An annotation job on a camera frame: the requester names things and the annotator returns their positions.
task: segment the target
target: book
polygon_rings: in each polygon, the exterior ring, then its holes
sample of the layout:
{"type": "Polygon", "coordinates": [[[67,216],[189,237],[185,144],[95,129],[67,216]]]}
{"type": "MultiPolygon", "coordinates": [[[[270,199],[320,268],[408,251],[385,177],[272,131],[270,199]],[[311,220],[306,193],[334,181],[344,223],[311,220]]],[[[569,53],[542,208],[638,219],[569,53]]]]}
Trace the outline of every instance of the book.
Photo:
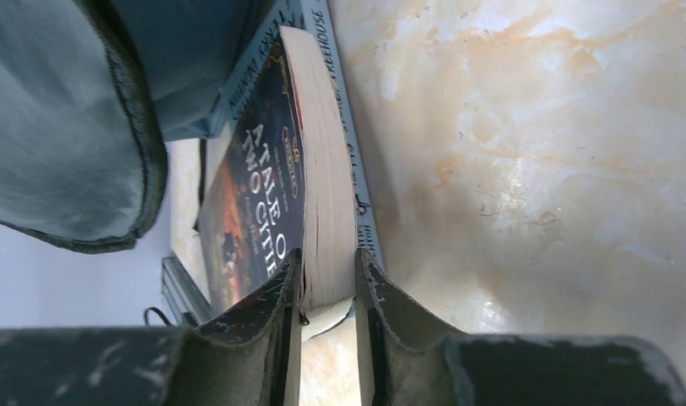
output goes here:
{"type": "Polygon", "coordinates": [[[338,101],[315,37],[282,26],[198,216],[214,313],[303,250],[303,339],[351,310],[355,192],[338,101]]]}
{"type": "MultiPolygon", "coordinates": [[[[223,138],[223,145],[230,140],[236,128],[241,112],[244,110],[255,82],[260,75],[261,66],[272,46],[281,26],[298,27],[309,31],[315,37],[320,53],[325,61],[331,80],[335,84],[335,98],[338,103],[348,153],[353,169],[353,183],[358,216],[358,246],[368,249],[385,269],[380,237],[377,232],[375,217],[372,211],[370,191],[368,190],[359,151],[358,135],[355,130],[352,110],[348,101],[343,70],[338,55],[338,45],[332,27],[330,9],[326,0],[277,0],[267,5],[266,17],[261,21],[258,31],[248,41],[245,52],[241,54],[225,86],[221,89],[213,114],[209,116],[213,131],[223,138]]],[[[220,162],[215,156],[209,160],[208,172],[215,171],[213,162],[220,162]]]]}
{"type": "Polygon", "coordinates": [[[161,294],[164,310],[176,325],[199,326],[212,318],[211,305],[175,255],[163,258],[161,294]]]}

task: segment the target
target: dark book cover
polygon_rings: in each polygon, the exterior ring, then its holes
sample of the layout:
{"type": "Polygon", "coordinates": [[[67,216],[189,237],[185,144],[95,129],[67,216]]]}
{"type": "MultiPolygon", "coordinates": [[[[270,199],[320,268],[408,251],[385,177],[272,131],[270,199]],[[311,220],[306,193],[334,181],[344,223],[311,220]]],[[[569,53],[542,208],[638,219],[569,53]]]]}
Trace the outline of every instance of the dark book cover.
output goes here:
{"type": "Polygon", "coordinates": [[[303,247],[298,114],[278,37],[198,216],[214,314],[255,291],[288,251],[303,247]]]}

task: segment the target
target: marble surface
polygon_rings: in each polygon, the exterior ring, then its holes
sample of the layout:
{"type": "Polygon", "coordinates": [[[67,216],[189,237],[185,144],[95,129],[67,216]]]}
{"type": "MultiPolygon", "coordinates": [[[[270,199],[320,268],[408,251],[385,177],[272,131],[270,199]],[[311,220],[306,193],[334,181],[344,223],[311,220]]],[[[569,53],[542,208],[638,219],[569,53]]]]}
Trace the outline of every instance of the marble surface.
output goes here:
{"type": "MultiPolygon", "coordinates": [[[[686,1],[330,6],[391,279],[467,332],[646,338],[686,381],[686,1]]],[[[354,340],[305,344],[302,404],[359,403],[354,340]]]]}
{"type": "Polygon", "coordinates": [[[198,140],[181,140],[168,147],[168,187],[171,189],[171,249],[207,300],[206,264],[198,233],[193,229],[200,209],[200,152],[198,140]]]}

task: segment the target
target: gray fabric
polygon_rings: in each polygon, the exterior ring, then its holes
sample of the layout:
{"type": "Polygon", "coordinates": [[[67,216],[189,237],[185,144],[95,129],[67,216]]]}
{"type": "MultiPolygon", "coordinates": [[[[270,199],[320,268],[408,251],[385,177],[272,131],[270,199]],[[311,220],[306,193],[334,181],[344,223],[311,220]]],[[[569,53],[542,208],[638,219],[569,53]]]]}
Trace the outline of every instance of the gray fabric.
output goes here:
{"type": "Polygon", "coordinates": [[[0,1],[0,222],[89,253],[132,247],[167,176],[145,76],[106,3],[0,1]]]}
{"type": "Polygon", "coordinates": [[[164,138],[211,136],[205,118],[233,68],[249,4],[260,1],[112,1],[139,50],[164,138]]]}

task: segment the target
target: book cover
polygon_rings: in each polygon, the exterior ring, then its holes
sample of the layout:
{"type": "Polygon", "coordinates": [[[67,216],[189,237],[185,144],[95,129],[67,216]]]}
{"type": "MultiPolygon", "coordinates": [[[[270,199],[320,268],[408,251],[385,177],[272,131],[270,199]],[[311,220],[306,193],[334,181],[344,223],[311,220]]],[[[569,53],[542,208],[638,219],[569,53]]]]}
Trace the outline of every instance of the book cover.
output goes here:
{"type": "Polygon", "coordinates": [[[236,128],[241,112],[253,91],[255,80],[260,75],[260,66],[271,48],[280,26],[287,25],[307,30],[317,40],[323,59],[335,84],[335,96],[343,125],[348,152],[353,171],[355,198],[357,201],[358,246],[368,249],[382,269],[385,269],[380,237],[372,211],[370,191],[368,190],[359,152],[358,135],[355,131],[352,111],[348,101],[343,70],[338,55],[338,45],[332,28],[330,10],[326,0],[277,0],[268,10],[258,31],[242,53],[240,60],[231,73],[230,80],[222,88],[221,97],[214,108],[214,127],[222,131],[227,124],[236,128]]]}
{"type": "Polygon", "coordinates": [[[198,217],[211,307],[221,313],[303,246],[303,145],[280,37],[239,115],[198,217]]]}

